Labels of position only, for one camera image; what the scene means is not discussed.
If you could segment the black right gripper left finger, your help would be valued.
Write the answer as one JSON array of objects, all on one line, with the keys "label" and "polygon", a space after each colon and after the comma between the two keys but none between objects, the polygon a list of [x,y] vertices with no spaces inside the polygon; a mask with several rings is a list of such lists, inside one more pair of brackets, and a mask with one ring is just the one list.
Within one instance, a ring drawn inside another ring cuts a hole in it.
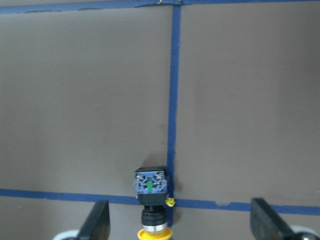
[{"label": "black right gripper left finger", "polygon": [[110,211],[107,200],[97,201],[81,226],[77,240],[107,240],[110,236]]}]

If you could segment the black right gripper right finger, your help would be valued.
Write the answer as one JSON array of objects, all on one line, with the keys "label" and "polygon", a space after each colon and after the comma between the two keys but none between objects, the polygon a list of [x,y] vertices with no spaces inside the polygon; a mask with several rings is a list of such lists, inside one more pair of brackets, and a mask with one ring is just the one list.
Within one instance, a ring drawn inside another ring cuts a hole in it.
[{"label": "black right gripper right finger", "polygon": [[256,240],[293,240],[296,235],[261,197],[251,199],[249,223],[251,233]]}]

